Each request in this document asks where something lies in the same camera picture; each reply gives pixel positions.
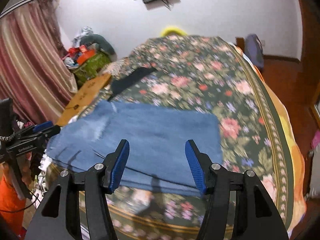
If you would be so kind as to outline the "person left hand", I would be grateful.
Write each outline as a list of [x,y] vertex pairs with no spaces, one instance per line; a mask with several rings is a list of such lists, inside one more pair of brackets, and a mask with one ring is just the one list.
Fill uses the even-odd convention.
[[[32,182],[31,170],[30,170],[31,156],[32,156],[32,153],[29,152],[22,157],[23,162],[21,166],[21,174],[22,174],[22,181],[25,183],[26,186],[29,186]],[[10,186],[13,186],[8,163],[2,163],[1,169],[2,169],[3,176],[5,178],[6,183],[9,184]]]

